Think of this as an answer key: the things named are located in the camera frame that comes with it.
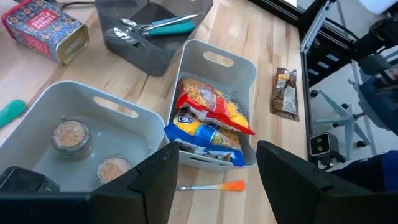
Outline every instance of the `metal utensil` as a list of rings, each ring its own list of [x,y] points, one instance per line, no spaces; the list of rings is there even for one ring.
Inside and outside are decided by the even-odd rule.
[[[233,182],[224,182],[222,184],[214,185],[202,185],[202,186],[180,186],[175,189],[176,191],[183,190],[232,190],[232,191],[243,191],[244,181],[237,180]]]
[[[127,43],[133,45],[138,43],[136,39],[131,37],[127,32],[122,31],[121,29],[114,27],[113,32],[117,37],[120,37],[122,40],[126,41]]]
[[[126,18],[120,18],[120,23],[131,28],[131,30],[134,30],[138,33],[143,33],[143,32],[148,32],[152,29],[156,29],[156,28],[160,28],[160,27],[165,27],[165,26],[169,26],[172,24],[178,24],[181,22],[187,22],[190,19],[193,19],[197,16],[199,16],[201,13],[194,13],[194,14],[188,14],[185,16],[177,16],[177,17],[173,17],[173,18],[169,18],[169,19],[163,19],[160,21],[155,21],[151,24],[137,24],[136,22],[130,20],[130,19],[126,19]]]
[[[154,36],[154,35],[172,35],[172,34],[184,34],[191,32],[195,29],[195,23],[192,21],[186,21],[179,24],[159,27],[156,29],[151,29],[145,32],[138,32],[140,36]]]

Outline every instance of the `yellow chip bag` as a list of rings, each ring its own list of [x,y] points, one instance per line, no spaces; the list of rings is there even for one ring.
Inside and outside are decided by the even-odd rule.
[[[232,162],[235,166],[245,164],[235,131],[201,122],[185,109],[178,112],[164,131],[170,141],[189,148],[188,152]]]

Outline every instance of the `teal handle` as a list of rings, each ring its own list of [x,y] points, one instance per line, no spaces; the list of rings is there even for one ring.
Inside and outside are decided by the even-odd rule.
[[[0,128],[4,127],[26,110],[26,103],[22,100],[12,100],[0,111]]]
[[[184,34],[195,29],[195,23],[192,21],[182,22],[175,25],[159,27],[148,31],[149,35],[170,35],[170,34]]]

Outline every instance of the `plastic packaging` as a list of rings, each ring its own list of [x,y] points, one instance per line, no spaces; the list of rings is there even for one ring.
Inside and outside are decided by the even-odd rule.
[[[181,150],[232,162],[234,166],[244,165],[244,156],[235,131],[201,122],[186,109],[180,110],[164,130],[170,141],[177,141],[183,146]]]
[[[277,69],[270,111],[283,118],[299,121],[296,70],[289,72],[286,68]]]
[[[193,78],[182,78],[178,83],[180,95],[177,109],[187,107],[200,121],[211,122],[223,128],[255,134],[242,109],[227,94]]]

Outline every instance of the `glass jar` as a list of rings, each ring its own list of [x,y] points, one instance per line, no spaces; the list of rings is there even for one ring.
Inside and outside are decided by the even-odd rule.
[[[52,133],[52,144],[62,154],[76,159],[84,159],[92,152],[90,130],[76,120],[60,123]]]
[[[97,168],[97,177],[101,184],[106,184],[129,171],[132,168],[130,161],[122,155],[105,157]]]

